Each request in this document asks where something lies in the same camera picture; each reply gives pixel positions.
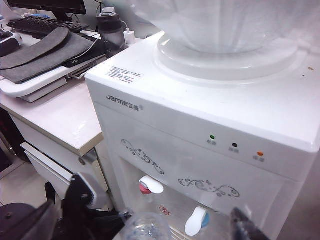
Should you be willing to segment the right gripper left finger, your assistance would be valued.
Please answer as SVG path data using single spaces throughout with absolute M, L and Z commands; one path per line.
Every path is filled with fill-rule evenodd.
M 27 215 L 24 220 L 24 240 L 51 240 L 59 212 L 52 200 L 48 200 Z

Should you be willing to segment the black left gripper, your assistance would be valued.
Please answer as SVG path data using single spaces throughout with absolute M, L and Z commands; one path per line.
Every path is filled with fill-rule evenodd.
M 63 201 L 63 224 L 68 240 L 113 240 L 132 217 L 132 210 L 90 209 L 93 193 L 78 172 L 71 177 Z

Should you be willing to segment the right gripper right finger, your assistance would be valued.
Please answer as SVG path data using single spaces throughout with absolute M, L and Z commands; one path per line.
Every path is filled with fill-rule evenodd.
M 239 208 L 230 214 L 230 235 L 232 240 L 269 240 L 269 238 Z

